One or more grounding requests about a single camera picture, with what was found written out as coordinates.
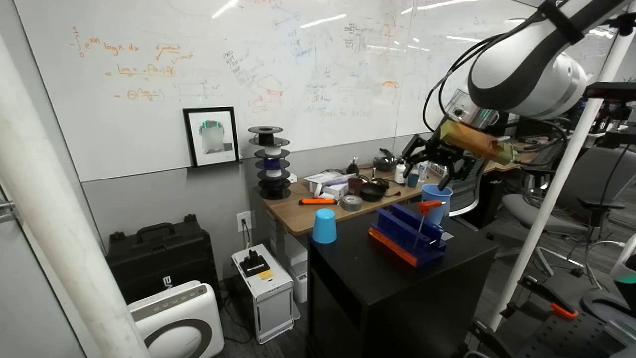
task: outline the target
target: white air purifier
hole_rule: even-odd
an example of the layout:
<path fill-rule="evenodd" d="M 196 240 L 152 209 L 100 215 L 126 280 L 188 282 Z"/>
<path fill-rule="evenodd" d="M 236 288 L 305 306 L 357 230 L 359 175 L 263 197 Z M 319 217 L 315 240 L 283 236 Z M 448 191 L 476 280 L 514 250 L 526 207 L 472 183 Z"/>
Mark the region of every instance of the white air purifier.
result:
<path fill-rule="evenodd" d="M 128 304 L 150 358 L 198 358 L 222 350 L 214 290 L 198 280 Z"/>

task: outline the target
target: wooden tabletop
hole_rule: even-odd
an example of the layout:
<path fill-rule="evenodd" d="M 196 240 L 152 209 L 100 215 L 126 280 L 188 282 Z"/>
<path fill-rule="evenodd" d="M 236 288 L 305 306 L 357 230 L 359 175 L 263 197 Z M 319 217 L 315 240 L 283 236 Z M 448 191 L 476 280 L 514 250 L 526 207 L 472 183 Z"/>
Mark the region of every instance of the wooden tabletop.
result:
<path fill-rule="evenodd" d="M 261 199 L 261 201 L 263 201 L 263 207 L 275 217 L 275 221 L 279 221 L 285 226 L 289 234 L 301 236 L 313 226 L 313 213 L 317 209 L 331 209 L 335 213 L 335 221 L 345 221 L 345 219 L 371 213 L 379 207 L 387 207 L 391 203 L 416 199 L 420 193 L 420 185 L 416 187 L 395 185 L 391 179 L 391 173 L 377 171 L 375 177 L 381 177 L 389 183 L 385 197 L 375 203 L 361 201 L 361 207 L 357 211 L 345 211 L 339 205 L 297 205 L 299 199 L 311 197 L 311 193 L 301 183 L 291 183 L 289 197 L 285 199 L 279 199 L 279 201 Z"/>

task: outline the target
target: electronic device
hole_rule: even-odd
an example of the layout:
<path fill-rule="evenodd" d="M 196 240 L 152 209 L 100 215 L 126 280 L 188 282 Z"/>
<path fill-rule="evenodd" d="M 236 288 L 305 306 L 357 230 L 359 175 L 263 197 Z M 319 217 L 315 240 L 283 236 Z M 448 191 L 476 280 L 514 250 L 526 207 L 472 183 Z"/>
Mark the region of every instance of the electronic device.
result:
<path fill-rule="evenodd" d="M 214 356 L 222 350 L 222 328 L 214 290 L 190 280 L 128 304 L 150 358 Z"/>
<path fill-rule="evenodd" d="M 248 274 L 242 262 L 250 254 L 257 254 L 267 270 Z M 273 336 L 293 328 L 293 300 L 291 300 L 291 278 L 281 270 L 273 256 L 263 244 L 255 244 L 232 254 L 232 262 L 240 272 L 240 278 L 248 290 L 248 314 L 253 320 L 255 340 L 259 344 Z"/>

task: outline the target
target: whiteboard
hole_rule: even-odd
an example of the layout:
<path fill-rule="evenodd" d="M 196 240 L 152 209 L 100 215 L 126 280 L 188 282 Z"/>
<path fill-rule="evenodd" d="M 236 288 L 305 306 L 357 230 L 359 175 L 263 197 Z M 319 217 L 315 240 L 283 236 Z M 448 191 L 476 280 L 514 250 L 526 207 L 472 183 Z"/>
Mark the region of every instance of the whiteboard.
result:
<path fill-rule="evenodd" d="M 448 61 L 530 14 L 440 2 L 15 0 L 81 181 L 190 167 L 182 107 L 232 105 L 242 157 L 252 125 L 289 151 L 422 131 Z"/>

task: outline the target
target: white column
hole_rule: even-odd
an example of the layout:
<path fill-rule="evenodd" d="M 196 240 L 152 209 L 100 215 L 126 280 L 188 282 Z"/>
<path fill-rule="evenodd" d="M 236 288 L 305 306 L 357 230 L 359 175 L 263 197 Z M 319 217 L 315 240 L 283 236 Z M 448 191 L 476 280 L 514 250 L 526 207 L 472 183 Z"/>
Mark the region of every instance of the white column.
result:
<path fill-rule="evenodd" d="M 0 91 L 0 183 L 25 234 L 45 254 L 100 356 L 146 356 L 1 36 Z"/>
<path fill-rule="evenodd" d="M 636 0 L 629 4 L 627 12 L 636 12 Z M 615 36 L 613 38 L 613 44 L 611 44 L 611 47 L 609 47 L 609 51 L 605 55 L 605 61 L 603 61 L 595 81 L 611 81 L 613 79 L 613 75 L 615 75 L 615 71 L 617 71 L 617 67 L 619 67 L 629 44 L 631 44 L 631 38 L 633 38 L 633 32 L 629 36 Z M 516 262 L 514 262 L 514 266 L 510 270 L 510 276 L 508 276 L 508 280 L 506 280 L 506 284 L 502 288 L 502 294 L 500 294 L 500 298 L 498 298 L 498 302 L 494 306 L 494 316 L 490 318 L 490 328 L 492 330 L 496 330 L 498 324 L 500 324 L 500 314 L 498 312 L 502 312 L 506 308 L 506 304 L 510 302 L 510 298 L 512 298 L 512 294 L 516 290 L 516 282 L 522 276 L 522 272 L 524 272 L 534 248 L 536 248 L 540 232 L 542 232 L 542 228 L 544 228 L 544 225 L 546 225 L 546 221 L 548 221 L 548 217 L 550 217 L 550 213 L 554 209 L 554 203 L 556 203 L 556 199 L 558 199 L 558 195 L 562 191 L 564 181 L 568 179 L 568 175 L 571 171 L 571 165 L 573 165 L 573 161 L 577 157 L 579 147 L 585 141 L 585 135 L 587 135 L 587 131 L 589 131 L 589 127 L 593 123 L 593 117 L 595 117 L 599 105 L 601 105 L 601 99 L 587 99 L 587 103 L 585 103 L 585 107 L 583 107 L 583 111 L 581 111 L 581 115 L 577 119 L 577 125 L 573 129 L 573 133 L 571 133 L 571 137 L 568 141 L 568 147 L 566 147 L 566 151 L 564 151 L 564 155 L 562 155 L 562 159 L 558 163 L 556 173 L 554 173 L 550 189 L 548 189 L 548 193 L 544 195 L 544 199 L 540 203 L 538 217 L 532 223 L 530 232 L 522 242 L 522 248 L 520 248 L 520 252 L 516 256 Z"/>

